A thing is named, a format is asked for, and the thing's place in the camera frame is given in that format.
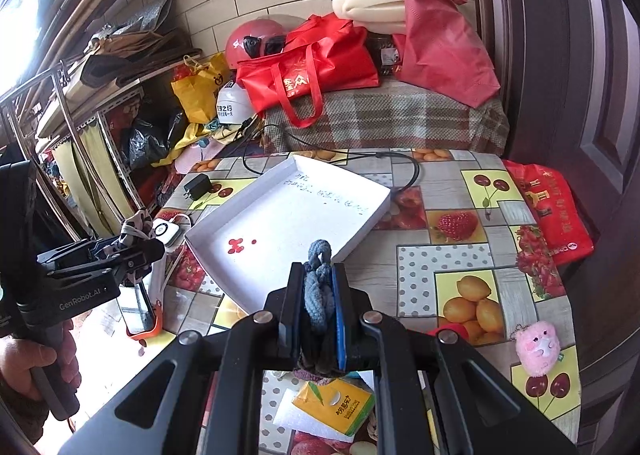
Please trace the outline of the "person's left hand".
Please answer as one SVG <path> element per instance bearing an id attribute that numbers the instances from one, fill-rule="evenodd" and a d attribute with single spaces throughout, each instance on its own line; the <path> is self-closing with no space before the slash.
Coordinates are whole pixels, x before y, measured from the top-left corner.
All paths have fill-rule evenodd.
<path id="1" fill-rule="evenodd" d="M 63 343 L 58 350 L 27 339 L 2 339 L 1 378 L 18 394 L 32 401 L 41 401 L 41 394 L 30 371 L 58 362 L 65 383 L 77 389 L 81 384 L 81 375 L 73 329 L 74 322 L 71 319 L 63 323 Z"/>

